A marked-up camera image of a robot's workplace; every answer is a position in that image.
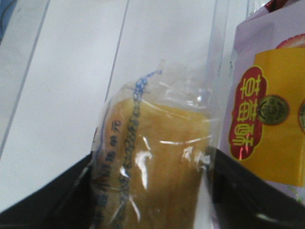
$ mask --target strawberry pastry package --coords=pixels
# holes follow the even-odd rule
[[[305,0],[270,1],[236,29],[220,149],[305,204]]]
[[[163,63],[108,102],[92,145],[92,229],[200,229],[210,220],[204,171],[219,119],[193,73]]]

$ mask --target red label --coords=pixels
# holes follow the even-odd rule
[[[244,73],[236,88],[229,141],[231,154],[238,160],[248,158],[261,140],[263,124],[257,118],[257,111],[266,89],[263,71],[257,66]]]

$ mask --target golden brown crust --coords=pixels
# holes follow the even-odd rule
[[[133,100],[124,100],[105,119],[99,164],[109,174],[95,179],[106,184],[107,203],[99,206],[101,228],[192,229],[202,173],[199,157],[209,123],[203,114],[146,102],[140,104],[139,117],[134,111]],[[132,127],[130,118],[138,125]],[[115,123],[120,124],[116,130]],[[133,145],[128,142],[132,133]]]

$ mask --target round logo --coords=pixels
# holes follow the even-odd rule
[[[289,105],[278,95],[267,95],[258,105],[258,119],[266,125],[278,125],[289,115]]]
[[[302,130],[305,132],[305,101],[302,103],[300,108],[299,121]]]

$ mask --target clear plastic wrapper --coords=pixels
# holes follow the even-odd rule
[[[192,75],[162,63],[108,103],[92,146],[92,228],[193,229],[209,219],[199,193],[219,119]]]

